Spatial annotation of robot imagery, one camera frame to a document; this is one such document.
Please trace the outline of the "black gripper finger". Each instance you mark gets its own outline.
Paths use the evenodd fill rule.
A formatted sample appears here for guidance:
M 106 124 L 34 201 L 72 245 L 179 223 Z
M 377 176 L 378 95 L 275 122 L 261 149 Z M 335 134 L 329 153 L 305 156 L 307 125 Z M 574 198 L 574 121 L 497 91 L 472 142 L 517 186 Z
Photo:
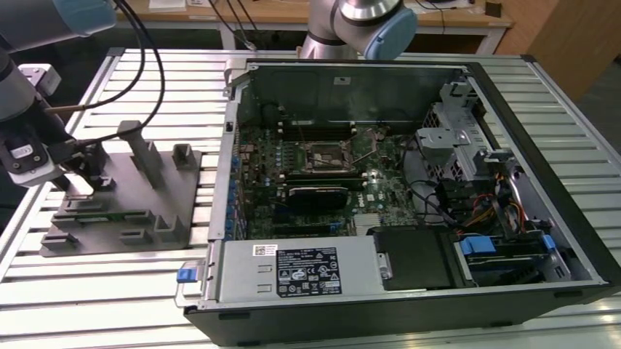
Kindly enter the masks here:
M 67 192 L 71 187 L 70 178 L 66 176 L 66 172 L 62 169 L 55 169 L 50 174 L 50 181 L 52 182 L 54 186 Z
M 95 190 L 111 190 L 114 187 L 112 176 L 106 173 L 104 167 L 110 160 L 110 155 L 102 144 L 91 147 L 91 179 Z

